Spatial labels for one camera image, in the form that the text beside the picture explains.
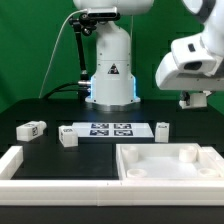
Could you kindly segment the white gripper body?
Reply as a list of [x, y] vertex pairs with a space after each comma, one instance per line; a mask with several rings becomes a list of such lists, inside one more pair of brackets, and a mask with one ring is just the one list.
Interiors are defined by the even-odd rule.
[[224, 70], [207, 76], [204, 68], [216, 64], [216, 60], [190, 60], [178, 65], [172, 53], [162, 59], [155, 75], [161, 90], [224, 91]]

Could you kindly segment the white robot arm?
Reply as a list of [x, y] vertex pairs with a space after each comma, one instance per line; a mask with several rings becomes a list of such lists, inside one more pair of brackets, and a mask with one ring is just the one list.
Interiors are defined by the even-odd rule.
[[[204, 107], [209, 92], [224, 91], [224, 0], [181, 0], [204, 26], [202, 32], [171, 43], [171, 51], [155, 74], [161, 90], [182, 93], [183, 108]], [[86, 103], [119, 111], [140, 103], [131, 72], [132, 36], [115, 22], [122, 16], [144, 14], [154, 0], [73, 0], [82, 14], [81, 31], [97, 32], [96, 71]]]

